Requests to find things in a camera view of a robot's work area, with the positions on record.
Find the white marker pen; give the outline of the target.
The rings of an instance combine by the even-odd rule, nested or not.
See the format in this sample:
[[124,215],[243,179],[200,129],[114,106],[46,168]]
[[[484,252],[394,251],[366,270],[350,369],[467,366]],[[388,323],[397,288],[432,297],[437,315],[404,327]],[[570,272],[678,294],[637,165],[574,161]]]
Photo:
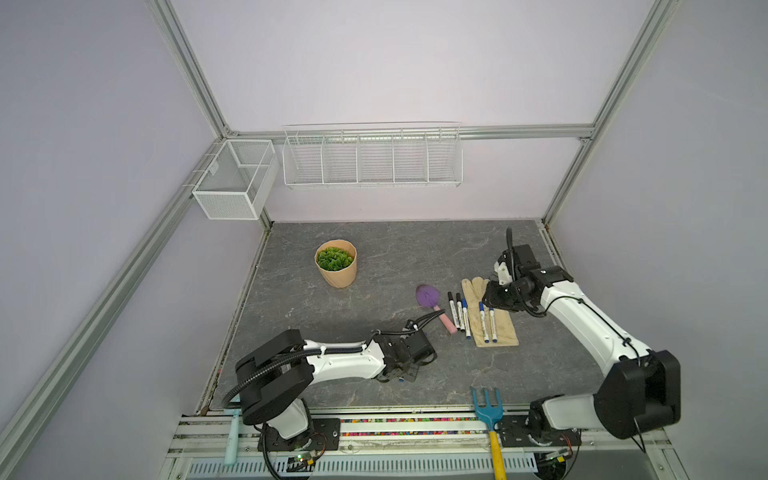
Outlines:
[[465,332],[465,338],[471,339],[472,338],[472,331],[471,331],[471,323],[470,323],[470,317],[469,317],[469,311],[468,311],[468,302],[465,298],[461,300],[461,313],[462,313],[462,322],[464,326],[464,332]]
[[497,327],[496,327],[495,310],[489,307],[488,311],[489,311],[490,327],[491,327],[491,341],[492,343],[497,343],[498,334],[497,334]]
[[458,315],[457,310],[456,310],[455,300],[453,299],[452,301],[449,301],[449,299],[448,299],[448,303],[449,303],[449,307],[450,307],[451,318],[453,320],[453,324],[454,324],[454,326],[455,326],[455,328],[457,330],[460,330],[461,329],[460,316]]
[[482,328],[482,334],[483,334],[483,341],[484,343],[490,343],[490,335],[489,335],[489,329],[486,323],[486,310],[485,306],[482,302],[478,303],[479,308],[479,314],[480,314],[480,322],[481,322],[481,328]]

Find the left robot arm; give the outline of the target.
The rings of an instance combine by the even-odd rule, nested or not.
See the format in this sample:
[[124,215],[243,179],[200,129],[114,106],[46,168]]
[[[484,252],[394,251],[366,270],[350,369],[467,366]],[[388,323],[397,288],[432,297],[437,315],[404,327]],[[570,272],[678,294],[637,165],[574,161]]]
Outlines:
[[221,404],[238,410],[244,424],[294,442],[314,433],[302,399],[310,386],[346,379],[413,382],[436,359],[432,343],[417,327],[377,330],[369,339],[351,343],[316,342],[289,329],[237,362],[237,383]]

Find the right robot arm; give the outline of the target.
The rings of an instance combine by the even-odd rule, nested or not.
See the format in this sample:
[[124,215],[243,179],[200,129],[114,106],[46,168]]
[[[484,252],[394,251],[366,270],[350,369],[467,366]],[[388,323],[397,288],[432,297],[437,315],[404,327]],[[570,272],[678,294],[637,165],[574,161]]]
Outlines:
[[592,394],[552,395],[531,403],[526,428],[544,444],[566,430],[602,429],[618,439],[678,423],[681,365],[653,350],[598,308],[560,266],[544,267],[527,244],[509,244],[494,265],[483,303],[559,320],[592,355],[603,375]]

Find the beige work glove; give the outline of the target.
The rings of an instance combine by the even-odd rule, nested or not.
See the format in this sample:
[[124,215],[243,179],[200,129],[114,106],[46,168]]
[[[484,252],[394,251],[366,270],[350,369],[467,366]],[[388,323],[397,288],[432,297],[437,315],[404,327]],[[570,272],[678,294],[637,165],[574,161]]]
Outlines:
[[481,277],[461,281],[468,335],[479,348],[518,347],[510,313],[490,307],[483,299],[489,280]]

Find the beige pot with green plant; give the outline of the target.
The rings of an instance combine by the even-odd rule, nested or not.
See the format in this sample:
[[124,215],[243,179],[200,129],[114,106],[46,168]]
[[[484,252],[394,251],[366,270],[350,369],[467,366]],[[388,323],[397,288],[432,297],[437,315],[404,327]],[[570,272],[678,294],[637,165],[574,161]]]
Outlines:
[[357,250],[346,240],[331,240],[323,243],[316,251],[314,259],[321,276],[337,289],[352,285],[357,276]]

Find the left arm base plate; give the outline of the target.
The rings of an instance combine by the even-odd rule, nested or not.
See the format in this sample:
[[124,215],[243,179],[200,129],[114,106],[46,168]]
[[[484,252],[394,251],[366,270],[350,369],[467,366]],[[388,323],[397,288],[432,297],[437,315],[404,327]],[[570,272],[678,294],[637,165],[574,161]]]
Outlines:
[[262,429],[262,433],[269,452],[336,451],[341,439],[341,421],[337,417],[313,418],[308,430],[291,439],[281,437],[269,425]]

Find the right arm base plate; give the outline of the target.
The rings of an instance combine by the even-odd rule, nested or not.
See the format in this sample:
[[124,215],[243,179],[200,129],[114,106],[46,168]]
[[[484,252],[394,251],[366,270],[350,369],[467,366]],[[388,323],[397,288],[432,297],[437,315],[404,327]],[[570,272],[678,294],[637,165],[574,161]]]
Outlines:
[[576,430],[552,430],[529,419],[527,414],[505,414],[496,424],[503,447],[577,447],[582,444]]

